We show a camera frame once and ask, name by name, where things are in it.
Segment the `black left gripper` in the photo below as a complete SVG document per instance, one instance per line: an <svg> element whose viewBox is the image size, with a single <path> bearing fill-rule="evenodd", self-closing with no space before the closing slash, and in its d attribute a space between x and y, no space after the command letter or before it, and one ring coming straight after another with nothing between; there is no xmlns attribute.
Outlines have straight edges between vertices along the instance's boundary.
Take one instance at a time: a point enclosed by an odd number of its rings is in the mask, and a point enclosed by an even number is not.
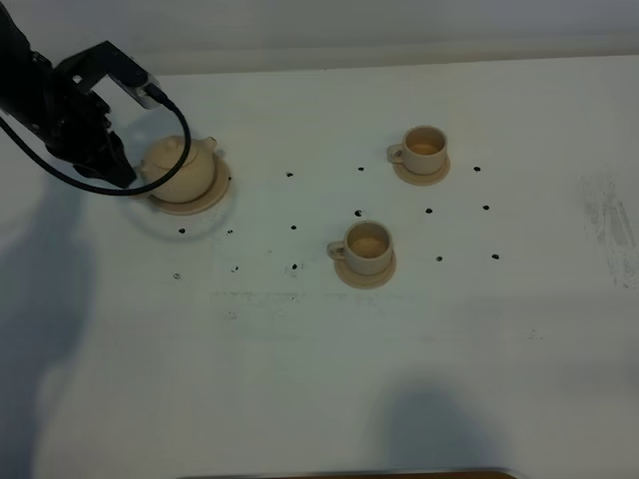
<svg viewBox="0 0 639 479"><path fill-rule="evenodd" d="M93 79L36 75L29 80L32 131L54 157L74 164L81 176L126 189L137 177L120 137L108 131L110 108Z"/></svg>

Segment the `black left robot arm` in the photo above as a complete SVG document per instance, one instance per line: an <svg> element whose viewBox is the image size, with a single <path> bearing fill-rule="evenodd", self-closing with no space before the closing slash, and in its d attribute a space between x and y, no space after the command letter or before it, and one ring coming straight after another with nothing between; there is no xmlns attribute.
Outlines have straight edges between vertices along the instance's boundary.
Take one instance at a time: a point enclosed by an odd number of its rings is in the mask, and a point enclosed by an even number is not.
<svg viewBox="0 0 639 479"><path fill-rule="evenodd" d="M1 110L81 176L122 189L136 178L122 141L110 131L110 107L32 51L6 8L1 9Z"/></svg>

